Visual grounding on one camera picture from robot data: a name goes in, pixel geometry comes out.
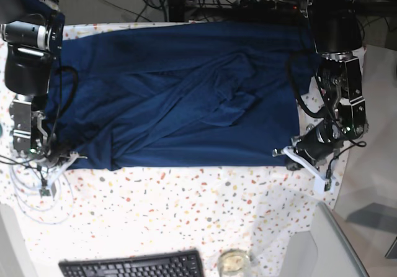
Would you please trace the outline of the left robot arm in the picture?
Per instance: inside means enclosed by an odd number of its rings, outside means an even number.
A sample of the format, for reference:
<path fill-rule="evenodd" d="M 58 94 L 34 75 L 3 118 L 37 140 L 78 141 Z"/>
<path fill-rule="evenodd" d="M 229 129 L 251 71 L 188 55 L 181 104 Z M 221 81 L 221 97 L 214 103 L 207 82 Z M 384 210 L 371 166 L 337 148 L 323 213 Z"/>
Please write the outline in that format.
<path fill-rule="evenodd" d="M 354 55 L 354 50 L 362 46 L 362 36 L 354 0 L 299 0 L 298 3 L 314 44 L 311 48 L 304 46 L 288 59 L 287 78 L 298 105 L 320 122 L 304 136 L 293 138 L 292 148 L 310 165 L 317 165 L 342 148 L 344 142 L 357 145 L 357 140 L 368 130 L 360 60 Z M 319 66 L 313 68 L 323 100 L 323 106 L 316 112 L 304 103 L 292 76 L 292 63 L 301 56 L 321 59 Z"/>

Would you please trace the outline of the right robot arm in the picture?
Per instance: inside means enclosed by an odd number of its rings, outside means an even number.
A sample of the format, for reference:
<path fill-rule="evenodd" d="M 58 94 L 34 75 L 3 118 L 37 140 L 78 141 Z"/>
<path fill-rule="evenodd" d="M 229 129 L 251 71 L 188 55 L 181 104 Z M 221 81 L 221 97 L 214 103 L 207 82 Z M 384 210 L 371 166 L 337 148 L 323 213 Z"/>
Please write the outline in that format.
<path fill-rule="evenodd" d="M 65 16 L 59 0 L 1 0 L 1 38 L 7 45 L 4 82 L 15 94 L 9 107 L 12 151 L 22 164 L 53 167 L 68 148 L 56 145 L 55 127 L 71 104 L 59 104 L 53 120 L 45 116 L 51 74 L 75 71 L 53 65 L 61 56 Z"/>

